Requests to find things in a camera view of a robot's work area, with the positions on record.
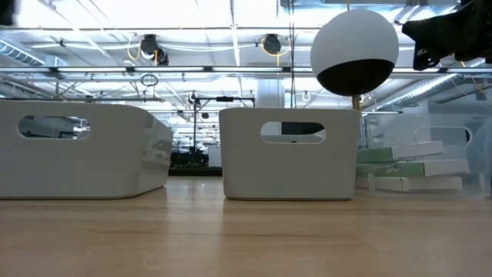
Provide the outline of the dark furniture row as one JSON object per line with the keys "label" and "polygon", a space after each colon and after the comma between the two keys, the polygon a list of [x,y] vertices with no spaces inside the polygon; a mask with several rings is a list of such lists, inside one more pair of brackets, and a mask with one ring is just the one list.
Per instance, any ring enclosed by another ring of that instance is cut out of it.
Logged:
{"label": "dark furniture row", "polygon": [[222,177],[221,167],[210,167],[208,155],[203,152],[172,152],[170,176]]}

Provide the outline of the white printed instruction booklet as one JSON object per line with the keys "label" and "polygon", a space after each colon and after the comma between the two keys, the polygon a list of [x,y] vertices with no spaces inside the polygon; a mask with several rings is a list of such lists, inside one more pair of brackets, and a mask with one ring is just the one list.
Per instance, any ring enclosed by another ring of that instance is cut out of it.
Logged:
{"label": "white printed instruction booklet", "polygon": [[457,176],[435,177],[373,177],[378,190],[392,192],[461,191],[462,178]]}
{"label": "white printed instruction booklet", "polygon": [[466,159],[357,163],[356,176],[432,177],[469,173]]}
{"label": "white printed instruction booklet", "polygon": [[443,147],[443,142],[438,141],[361,149],[357,151],[357,162],[390,162],[436,155],[443,152]]}

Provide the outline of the black metal stand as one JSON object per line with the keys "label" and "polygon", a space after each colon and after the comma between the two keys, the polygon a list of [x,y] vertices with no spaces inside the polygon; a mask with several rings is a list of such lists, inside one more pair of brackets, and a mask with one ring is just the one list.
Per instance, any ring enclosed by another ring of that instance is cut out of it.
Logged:
{"label": "black metal stand", "polygon": [[198,102],[204,100],[204,104],[201,104],[201,107],[204,108],[210,101],[214,102],[234,102],[239,101],[243,105],[245,101],[251,101],[253,107],[256,107],[256,101],[254,97],[234,97],[234,96],[216,96],[216,97],[199,97],[195,92],[191,93],[190,99],[193,103],[193,145],[192,151],[197,151],[197,113],[198,113]]}

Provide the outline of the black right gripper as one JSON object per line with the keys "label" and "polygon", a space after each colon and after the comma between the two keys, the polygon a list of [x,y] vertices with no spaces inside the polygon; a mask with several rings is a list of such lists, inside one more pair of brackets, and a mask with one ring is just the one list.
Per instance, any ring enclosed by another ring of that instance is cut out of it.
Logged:
{"label": "black right gripper", "polygon": [[460,48],[461,14],[464,47],[457,52],[457,60],[483,58],[486,64],[492,64],[492,0],[460,0],[460,5],[459,12],[403,24],[402,32],[415,42],[414,70],[423,71],[440,63],[425,48]]}

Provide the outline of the silver ventilation duct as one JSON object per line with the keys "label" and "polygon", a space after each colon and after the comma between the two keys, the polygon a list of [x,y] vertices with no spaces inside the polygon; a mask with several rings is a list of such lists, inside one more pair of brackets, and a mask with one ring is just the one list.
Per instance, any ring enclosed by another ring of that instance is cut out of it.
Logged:
{"label": "silver ventilation duct", "polygon": [[371,110],[372,112],[383,111],[393,106],[404,106],[416,103],[439,93],[449,85],[457,85],[463,80],[464,77],[460,74],[448,74],[433,79],[425,79],[401,89],[381,102],[366,108],[366,110]]}
{"label": "silver ventilation duct", "polygon": [[44,66],[45,62],[26,51],[0,39],[0,55],[21,62],[27,66]]}

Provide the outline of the white board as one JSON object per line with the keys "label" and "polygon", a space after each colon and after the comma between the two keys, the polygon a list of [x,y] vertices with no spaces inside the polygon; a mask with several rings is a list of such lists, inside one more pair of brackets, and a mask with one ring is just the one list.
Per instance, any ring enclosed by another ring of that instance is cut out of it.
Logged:
{"label": "white board", "polygon": [[221,168],[221,146],[211,145],[208,147],[208,166],[210,168]]}

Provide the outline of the white globe table lamp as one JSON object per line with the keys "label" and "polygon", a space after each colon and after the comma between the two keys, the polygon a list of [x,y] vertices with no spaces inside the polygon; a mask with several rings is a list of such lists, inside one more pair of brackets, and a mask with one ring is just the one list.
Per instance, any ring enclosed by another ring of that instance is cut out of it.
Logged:
{"label": "white globe table lamp", "polygon": [[314,77],[329,92],[349,97],[362,110],[361,96],[382,85],[399,56],[394,26],[366,9],[342,12],[323,25],[311,45]]}

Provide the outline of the grey plastic bin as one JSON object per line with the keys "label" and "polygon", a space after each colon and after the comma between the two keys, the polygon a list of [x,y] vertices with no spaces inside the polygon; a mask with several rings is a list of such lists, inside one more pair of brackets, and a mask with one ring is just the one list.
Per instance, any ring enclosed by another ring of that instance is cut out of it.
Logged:
{"label": "grey plastic bin", "polygon": [[[221,110],[224,195],[252,200],[352,199],[360,120],[361,113],[353,109]],[[318,123],[325,136],[262,135],[269,122]]]}
{"label": "grey plastic bin", "polygon": [[0,199],[126,199],[159,189],[173,135],[130,105],[0,100]]}

